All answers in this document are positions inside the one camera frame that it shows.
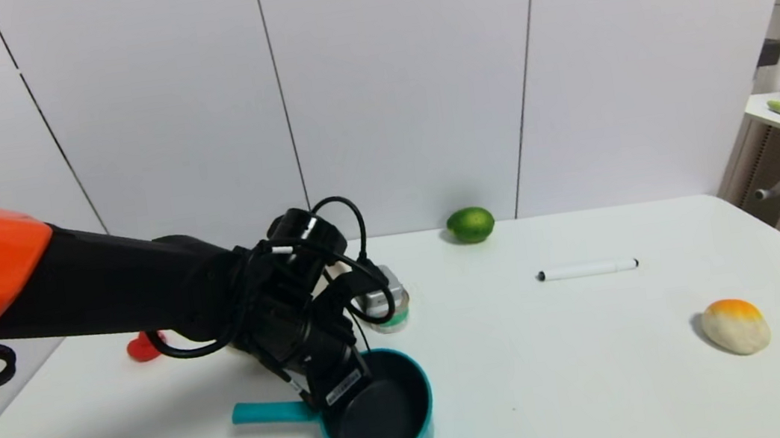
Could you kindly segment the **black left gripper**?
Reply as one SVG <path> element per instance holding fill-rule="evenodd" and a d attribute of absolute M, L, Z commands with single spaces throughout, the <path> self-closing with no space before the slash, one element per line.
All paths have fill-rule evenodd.
<path fill-rule="evenodd" d="M 301 345 L 309 391 L 319 410 L 342 409 L 371 383 L 371 369 L 344 316 L 311 323 Z"/>

